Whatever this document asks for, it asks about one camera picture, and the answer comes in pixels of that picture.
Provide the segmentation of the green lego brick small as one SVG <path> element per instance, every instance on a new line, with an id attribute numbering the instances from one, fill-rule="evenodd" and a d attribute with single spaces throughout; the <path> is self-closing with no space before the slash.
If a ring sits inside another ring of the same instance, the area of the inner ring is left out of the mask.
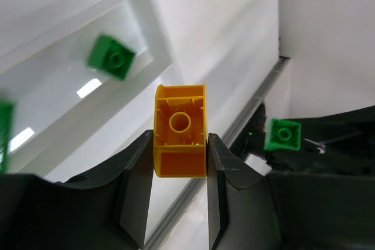
<path id="1" fill-rule="evenodd" d="M 272 118 L 265 132 L 264 150 L 291 150 L 301 148 L 302 124 L 286 119 Z"/>

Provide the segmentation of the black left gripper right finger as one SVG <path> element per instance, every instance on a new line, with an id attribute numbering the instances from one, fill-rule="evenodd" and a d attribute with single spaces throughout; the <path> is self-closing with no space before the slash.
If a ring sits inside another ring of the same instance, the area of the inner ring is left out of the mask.
<path id="1" fill-rule="evenodd" d="M 227 176 L 229 226 L 210 249 L 373 249 L 374 178 L 273 171 Z"/>

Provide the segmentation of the white divided plastic tray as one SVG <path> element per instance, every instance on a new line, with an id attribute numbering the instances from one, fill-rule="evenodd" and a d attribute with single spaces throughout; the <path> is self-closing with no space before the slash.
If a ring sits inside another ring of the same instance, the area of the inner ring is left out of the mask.
<path id="1" fill-rule="evenodd" d="M 123 81 L 91 68 L 101 35 L 135 52 Z M 96 165 L 149 128 L 156 86 L 174 81 L 151 0 L 103 0 L 1 74 L 15 104 L 8 172 L 62 178 Z"/>

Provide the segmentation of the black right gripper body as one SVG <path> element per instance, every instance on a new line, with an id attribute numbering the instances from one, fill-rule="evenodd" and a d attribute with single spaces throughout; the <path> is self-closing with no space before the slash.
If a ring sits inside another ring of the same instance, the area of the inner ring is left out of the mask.
<path id="1" fill-rule="evenodd" d="M 260 105 L 230 150 L 241 160 L 249 154 L 274 170 L 374 176 L 374 107 L 316 118 L 297 118 L 301 147 L 264 150 L 266 107 Z"/>

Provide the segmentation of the yellow lego brick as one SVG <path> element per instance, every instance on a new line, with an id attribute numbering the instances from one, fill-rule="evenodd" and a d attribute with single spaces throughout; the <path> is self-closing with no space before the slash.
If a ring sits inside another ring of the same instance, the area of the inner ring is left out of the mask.
<path id="1" fill-rule="evenodd" d="M 159 85 L 154 110 L 154 170 L 160 178 L 207 177 L 206 86 Z"/>

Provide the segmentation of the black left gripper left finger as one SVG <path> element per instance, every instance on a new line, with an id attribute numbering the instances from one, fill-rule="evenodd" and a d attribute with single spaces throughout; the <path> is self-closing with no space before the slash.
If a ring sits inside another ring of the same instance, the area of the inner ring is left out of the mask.
<path id="1" fill-rule="evenodd" d="M 2 249 L 142 249 L 153 132 L 66 182 L 1 176 Z"/>

